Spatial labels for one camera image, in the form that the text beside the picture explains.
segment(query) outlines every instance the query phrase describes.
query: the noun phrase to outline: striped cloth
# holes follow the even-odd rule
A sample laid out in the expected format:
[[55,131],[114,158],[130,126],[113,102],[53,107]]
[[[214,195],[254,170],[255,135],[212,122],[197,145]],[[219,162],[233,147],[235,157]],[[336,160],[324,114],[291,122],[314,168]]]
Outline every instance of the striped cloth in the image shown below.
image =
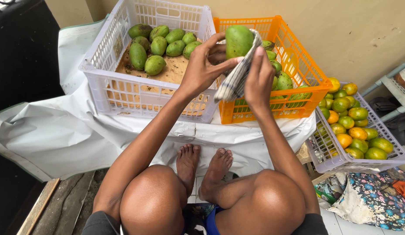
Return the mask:
[[252,64],[252,59],[255,54],[256,48],[262,45],[262,37],[260,34],[254,30],[250,30],[255,36],[253,40],[252,48],[246,54],[244,59],[230,72],[226,72],[227,76],[217,89],[214,95],[214,102],[219,102],[220,100],[233,101],[237,98],[241,98],[244,95],[244,87],[247,75],[250,71],[250,66]]

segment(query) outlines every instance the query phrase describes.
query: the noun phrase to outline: orange cloth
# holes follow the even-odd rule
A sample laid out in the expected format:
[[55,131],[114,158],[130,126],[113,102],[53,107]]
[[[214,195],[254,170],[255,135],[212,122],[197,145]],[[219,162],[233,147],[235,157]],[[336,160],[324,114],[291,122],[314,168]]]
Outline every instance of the orange cloth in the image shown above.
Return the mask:
[[405,197],[405,181],[397,181],[393,184],[394,189],[403,197]]

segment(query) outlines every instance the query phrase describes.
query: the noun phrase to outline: person's left hand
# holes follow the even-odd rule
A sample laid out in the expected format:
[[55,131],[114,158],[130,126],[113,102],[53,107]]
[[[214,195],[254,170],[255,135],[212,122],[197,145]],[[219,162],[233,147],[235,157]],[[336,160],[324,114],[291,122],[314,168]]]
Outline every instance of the person's left hand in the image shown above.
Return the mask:
[[214,34],[205,43],[195,48],[191,53],[187,70],[177,92],[193,99],[209,88],[223,72],[236,67],[243,60],[242,56],[224,61],[226,60],[226,45],[217,44],[224,38],[225,32]]

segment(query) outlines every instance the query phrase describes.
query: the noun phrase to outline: leg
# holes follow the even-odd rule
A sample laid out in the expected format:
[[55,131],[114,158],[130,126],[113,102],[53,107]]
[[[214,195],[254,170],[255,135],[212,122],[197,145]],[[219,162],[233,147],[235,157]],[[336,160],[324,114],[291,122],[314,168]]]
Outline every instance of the leg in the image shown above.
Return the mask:
[[287,176],[269,169],[222,183],[231,152],[219,149],[199,189],[202,200],[226,209],[216,214],[221,235],[291,234],[304,220],[304,196]]
[[123,227],[130,235],[179,235],[182,209],[194,187],[200,147],[187,144],[178,151],[178,175],[168,166],[153,165],[134,178],[120,205]]

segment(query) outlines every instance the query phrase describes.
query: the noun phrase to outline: bare foot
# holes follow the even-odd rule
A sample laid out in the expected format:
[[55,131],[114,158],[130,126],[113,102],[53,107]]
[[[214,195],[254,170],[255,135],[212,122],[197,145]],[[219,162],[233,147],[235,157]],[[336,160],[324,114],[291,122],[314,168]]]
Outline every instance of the bare foot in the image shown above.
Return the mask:
[[202,180],[198,190],[198,197],[203,201],[208,201],[208,195],[213,187],[221,184],[221,179],[229,171],[233,162],[233,157],[230,150],[223,148],[217,149],[215,155],[211,158],[207,173]]
[[185,188],[187,189],[187,196],[192,194],[194,189],[195,171],[197,170],[198,161],[200,160],[200,146],[186,144],[178,151],[178,158],[176,159],[176,170],[178,177],[182,180]]

